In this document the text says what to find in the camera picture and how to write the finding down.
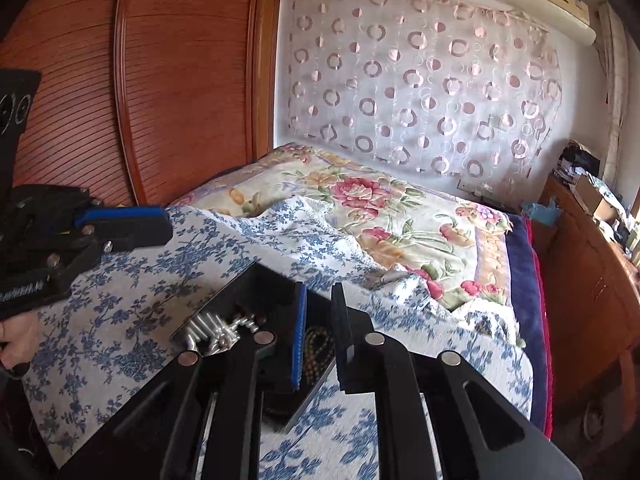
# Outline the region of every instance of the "floral bedspread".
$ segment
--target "floral bedspread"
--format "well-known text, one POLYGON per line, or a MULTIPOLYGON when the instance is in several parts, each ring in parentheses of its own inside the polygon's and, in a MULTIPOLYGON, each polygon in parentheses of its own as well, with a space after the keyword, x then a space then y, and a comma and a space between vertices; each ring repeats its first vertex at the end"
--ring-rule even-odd
POLYGON ((329 224, 353 235, 377 263, 386 269, 399 264, 420 276, 431 297, 450 312, 467 305, 456 317, 480 332, 495 334, 486 326, 489 318, 511 326, 515 334, 508 340, 515 342, 504 238, 511 225, 506 215, 486 206, 298 144, 277 148, 174 205, 251 217, 292 195, 331 204, 329 224))
MULTIPOLYGON (((342 282, 348 305, 368 312, 377 330, 431 356, 455 349, 529 416, 524 352, 434 316, 423 277, 391 279, 353 237, 324 221, 328 207, 296 196, 246 219, 171 208, 174 237, 165 247, 105 256, 76 279, 71 298, 44 308, 25 390, 56 463, 172 359, 173 331, 254 261, 326 297, 342 282)), ((289 434, 263 428, 262 480, 377 476, 374 398, 341 393, 335 372, 289 434)))

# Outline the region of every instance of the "wall hanging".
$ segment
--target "wall hanging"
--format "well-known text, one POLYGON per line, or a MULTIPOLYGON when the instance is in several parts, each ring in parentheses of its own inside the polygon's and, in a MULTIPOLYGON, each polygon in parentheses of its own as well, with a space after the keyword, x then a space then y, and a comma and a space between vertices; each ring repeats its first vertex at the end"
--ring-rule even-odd
POLYGON ((507 202, 529 176, 562 98, 546 30, 452 0, 284 5, 289 136, 507 202))

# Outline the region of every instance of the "wooden cabinet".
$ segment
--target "wooden cabinet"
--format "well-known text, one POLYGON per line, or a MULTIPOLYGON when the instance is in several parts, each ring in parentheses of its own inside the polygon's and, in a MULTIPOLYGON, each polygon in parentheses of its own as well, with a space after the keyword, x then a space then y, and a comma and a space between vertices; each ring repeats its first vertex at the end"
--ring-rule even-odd
POLYGON ((572 400, 640 335, 637 271, 607 242, 574 196, 549 177, 540 196, 563 210, 542 261, 554 372, 554 398, 572 400))

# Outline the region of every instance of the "white and blue tablecloth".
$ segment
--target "white and blue tablecloth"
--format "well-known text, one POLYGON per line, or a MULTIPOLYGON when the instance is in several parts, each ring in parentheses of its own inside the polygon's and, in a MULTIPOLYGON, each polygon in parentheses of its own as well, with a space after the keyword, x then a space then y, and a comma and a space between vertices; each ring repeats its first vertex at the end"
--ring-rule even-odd
MULTIPOLYGON (((348 305, 368 312, 377 330, 414 352, 460 352, 529 416, 532 369, 522 350, 499 334, 457 327, 424 280, 379 266, 324 221, 324 208, 296 196, 249 219, 169 209, 174 237, 165 247, 105 256, 76 279, 68 300, 44 308, 25 390, 55 462, 65 463, 172 359, 173 331, 252 262, 326 297, 343 282, 348 305)), ((289 434, 263 429, 260 477, 374 479, 377 444, 373 395, 346 396, 334 371, 289 434)))

